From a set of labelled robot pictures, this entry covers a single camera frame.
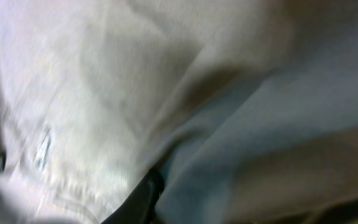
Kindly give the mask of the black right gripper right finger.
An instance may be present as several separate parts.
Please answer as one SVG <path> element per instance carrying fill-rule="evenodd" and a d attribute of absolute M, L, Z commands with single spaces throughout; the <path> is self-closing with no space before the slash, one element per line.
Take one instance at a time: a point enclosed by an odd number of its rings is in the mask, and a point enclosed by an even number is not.
<path fill-rule="evenodd" d="M 165 187 L 155 169 L 150 169 L 124 203 L 101 224 L 151 224 L 154 207 Z"/>

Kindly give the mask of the khaki green shorts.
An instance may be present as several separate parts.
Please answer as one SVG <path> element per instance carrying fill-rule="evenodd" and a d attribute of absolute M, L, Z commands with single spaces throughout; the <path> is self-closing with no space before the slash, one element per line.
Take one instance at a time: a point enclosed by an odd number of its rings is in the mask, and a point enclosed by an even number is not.
<path fill-rule="evenodd" d="M 358 1 L 0 1 L 0 223 L 358 223 Z"/>

